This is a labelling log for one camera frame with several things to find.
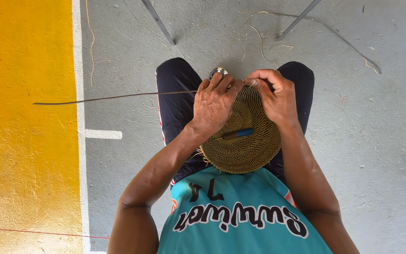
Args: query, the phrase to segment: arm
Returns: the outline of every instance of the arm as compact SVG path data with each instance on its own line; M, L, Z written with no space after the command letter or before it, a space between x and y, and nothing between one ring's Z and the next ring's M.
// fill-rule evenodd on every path
M230 75L214 74L200 84L194 103L194 119L157 153L132 179L120 197L108 254L153 254L159 239L151 206L161 197L173 176L191 153L230 117L234 99L243 86Z
M296 206L333 253L358 253L342 224L335 193L300 127L294 83L275 70L257 70L246 81L261 94L266 115L280 130L285 177ZM273 93L266 81L273 84Z

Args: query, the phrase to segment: red string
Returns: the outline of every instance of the red string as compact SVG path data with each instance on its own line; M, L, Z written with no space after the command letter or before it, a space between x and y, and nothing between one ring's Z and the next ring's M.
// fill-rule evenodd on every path
M25 230L15 230L15 229L1 229L1 228L0 228L0 230L2 230L2 231L14 231L14 232L25 232L25 233L37 233L37 234L57 234L57 235L69 235L69 236L80 236L80 237L109 239L109 237L91 236L91 235L79 235L79 234L60 234L60 233L48 233L48 232L25 231Z

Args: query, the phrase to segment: yellow paint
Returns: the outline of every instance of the yellow paint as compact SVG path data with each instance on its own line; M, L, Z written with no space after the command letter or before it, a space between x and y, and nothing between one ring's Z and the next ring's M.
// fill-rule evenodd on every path
M0 1L0 228L81 234L71 0ZM0 253L82 253L73 236L0 231Z

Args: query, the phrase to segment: man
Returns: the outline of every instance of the man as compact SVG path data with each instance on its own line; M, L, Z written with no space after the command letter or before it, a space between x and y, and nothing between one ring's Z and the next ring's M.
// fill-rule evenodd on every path
M305 140L314 87L308 67L289 62L245 80L215 73L202 81L175 58L158 67L156 81L158 92L198 92L159 95L166 146L123 192L108 254L358 253ZM282 148L270 165L232 175L204 163L195 149L223 127L244 84L261 95ZM159 240L150 208L170 182L173 206Z

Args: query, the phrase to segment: woven straw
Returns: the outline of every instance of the woven straw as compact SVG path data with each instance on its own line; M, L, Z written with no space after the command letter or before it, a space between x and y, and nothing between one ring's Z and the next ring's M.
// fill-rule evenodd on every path
M247 128L253 134L229 140L218 139L232 131ZM217 169L243 174L266 165L281 147L280 132L267 118L259 93L244 86L236 97L233 114L222 130L201 146L201 152Z

